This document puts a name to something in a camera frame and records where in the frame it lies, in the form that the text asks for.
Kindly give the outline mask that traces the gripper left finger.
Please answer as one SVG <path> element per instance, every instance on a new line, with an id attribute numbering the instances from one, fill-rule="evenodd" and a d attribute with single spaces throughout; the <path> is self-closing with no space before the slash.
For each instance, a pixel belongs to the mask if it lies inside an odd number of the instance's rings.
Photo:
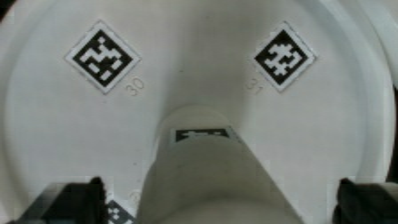
<path id="1" fill-rule="evenodd" d="M 104 184 L 52 183 L 38 194 L 15 224 L 106 224 Z"/>

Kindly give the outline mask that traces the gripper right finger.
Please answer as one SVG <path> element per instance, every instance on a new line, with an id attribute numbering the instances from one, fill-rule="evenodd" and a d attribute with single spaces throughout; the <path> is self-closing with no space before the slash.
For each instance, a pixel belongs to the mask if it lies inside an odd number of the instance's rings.
<path id="1" fill-rule="evenodd" d="M 398 224 L 398 183 L 339 180 L 331 224 Z"/>

